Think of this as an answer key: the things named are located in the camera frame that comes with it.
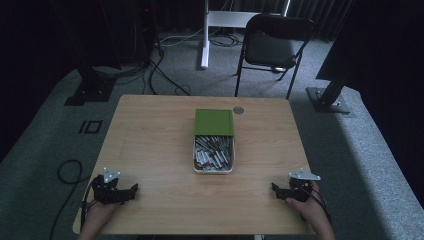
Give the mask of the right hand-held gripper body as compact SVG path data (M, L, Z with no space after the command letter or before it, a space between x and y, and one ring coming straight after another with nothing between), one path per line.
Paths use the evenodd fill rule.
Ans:
M319 175L303 168L290 172L289 177L289 189L283 190L283 199L293 198L300 202L306 202L311 196L312 182L321 180Z

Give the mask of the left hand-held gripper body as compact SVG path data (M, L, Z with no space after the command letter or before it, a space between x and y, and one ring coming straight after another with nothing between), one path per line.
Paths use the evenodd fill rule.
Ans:
M103 172L98 174L91 182L94 191L94 200L103 204L115 204L124 201L124 198L131 196L131 190L119 190L117 188L119 182L119 171L103 168Z

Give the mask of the green box lid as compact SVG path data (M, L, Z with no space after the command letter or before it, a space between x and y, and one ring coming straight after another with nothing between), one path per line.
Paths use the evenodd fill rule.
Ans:
M195 111L195 135L233 136L234 125L231 110L197 109Z

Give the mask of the person's left hand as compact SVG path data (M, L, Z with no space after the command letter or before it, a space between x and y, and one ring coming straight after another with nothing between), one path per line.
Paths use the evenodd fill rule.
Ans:
M99 232L112 218L118 204L103 204L93 200L86 212L84 230Z

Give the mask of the person's right hand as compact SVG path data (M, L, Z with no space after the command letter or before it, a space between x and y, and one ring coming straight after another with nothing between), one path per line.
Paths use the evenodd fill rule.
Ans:
M320 205L319 186L316 182L312 182L312 187L311 196L306 202L300 202L293 198L287 198L285 202L296 209L314 230L318 230L325 226L327 217Z

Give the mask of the black metal stand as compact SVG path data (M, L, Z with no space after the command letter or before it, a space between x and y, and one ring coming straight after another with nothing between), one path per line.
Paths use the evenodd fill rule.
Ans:
M331 80L326 88L307 87L306 92L316 112L340 113L349 115L353 110L348 107L341 96L343 87L348 82L344 74L339 80Z
M98 74L90 65L77 68L81 82L74 94L65 101L65 106L83 106L86 102L108 102L116 78Z

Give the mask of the black folding chair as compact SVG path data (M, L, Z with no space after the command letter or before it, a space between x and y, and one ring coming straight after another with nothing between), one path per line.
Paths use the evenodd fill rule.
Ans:
M246 25L236 71L234 96L238 96L243 69L283 70L280 81L289 69L294 69L286 99L289 99L303 56L311 40L315 23L307 18L291 18L274 14L257 14Z

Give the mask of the white desk frame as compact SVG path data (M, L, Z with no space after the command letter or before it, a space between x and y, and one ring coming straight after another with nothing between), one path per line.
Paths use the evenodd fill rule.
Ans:
M209 28L245 28L247 22L256 15L256 12L234 12L234 11L215 11L209 9L209 0L204 0L203 11L203 45L201 52L200 67L207 69L209 66Z

